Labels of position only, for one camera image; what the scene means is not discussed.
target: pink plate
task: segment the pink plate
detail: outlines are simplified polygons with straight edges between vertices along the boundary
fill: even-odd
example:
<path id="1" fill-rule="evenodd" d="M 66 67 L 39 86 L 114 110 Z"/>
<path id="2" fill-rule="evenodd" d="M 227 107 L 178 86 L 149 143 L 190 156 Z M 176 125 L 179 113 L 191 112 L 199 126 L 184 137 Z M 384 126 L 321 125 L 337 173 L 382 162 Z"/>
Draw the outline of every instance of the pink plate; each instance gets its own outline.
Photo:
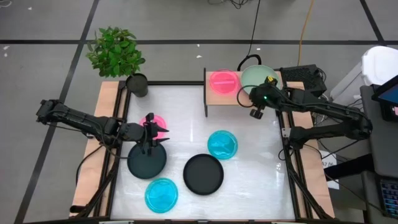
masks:
<path id="1" fill-rule="evenodd" d="M 226 69 L 215 71 L 210 76 L 210 87 L 221 95 L 234 94 L 239 88 L 238 75 Z"/>
<path id="2" fill-rule="evenodd" d="M 143 125 L 144 125 L 144 122 L 145 122 L 145 117 L 142 118 L 142 119 L 140 120 L 139 125 L 143 126 Z M 164 119 L 163 119 L 161 116 L 155 115 L 155 118 L 154 118 L 154 120 L 153 120 L 152 122 L 157 123 L 157 125 L 158 125 L 159 127 L 161 127 L 161 128 L 167 129 L 167 128 L 166 128 L 166 122 L 164 121 Z M 157 133 L 157 137 L 154 137 L 154 139 L 163 138 L 164 135 L 165 135 L 165 133 L 158 132 L 158 133 Z"/>

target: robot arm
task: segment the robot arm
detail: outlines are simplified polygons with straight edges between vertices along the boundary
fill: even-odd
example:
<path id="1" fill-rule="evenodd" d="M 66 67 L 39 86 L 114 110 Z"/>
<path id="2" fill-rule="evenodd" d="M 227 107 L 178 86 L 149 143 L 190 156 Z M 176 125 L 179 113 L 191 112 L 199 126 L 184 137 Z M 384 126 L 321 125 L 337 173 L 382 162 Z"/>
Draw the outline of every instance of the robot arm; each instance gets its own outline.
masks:
<path id="1" fill-rule="evenodd" d="M 154 119 L 153 113 L 146 116 L 146 122 L 144 126 L 141 126 L 136 123 L 122 123 L 117 118 L 96 117 L 86 114 L 71 109 L 58 100 L 42 100 L 41 105 L 36 113 L 37 122 L 67 124 L 81 130 L 83 134 L 93 135 L 106 146 L 114 147 L 119 141 L 134 141 L 142 145 L 149 143 L 149 148 L 152 148 L 158 143 L 168 140 L 168 138 L 153 140 L 158 132 L 168 131 L 151 122 Z"/>
<path id="2" fill-rule="evenodd" d="M 283 129 L 284 137 L 289 138 L 290 145 L 294 149 L 301 149 L 310 139 L 332 138 L 346 136 L 350 139 L 367 139 L 372 131 L 371 121 L 358 109 L 343 106 L 318 99 L 310 91 L 295 88 L 278 89 L 275 79 L 267 77 L 265 83 L 255 87 L 249 94 L 256 110 L 251 110 L 250 115 L 261 119 L 262 112 L 266 106 L 278 111 L 312 111 L 324 114 L 332 118 L 342 120 L 340 124 L 314 127 L 305 129 L 303 127 L 291 127 Z"/>

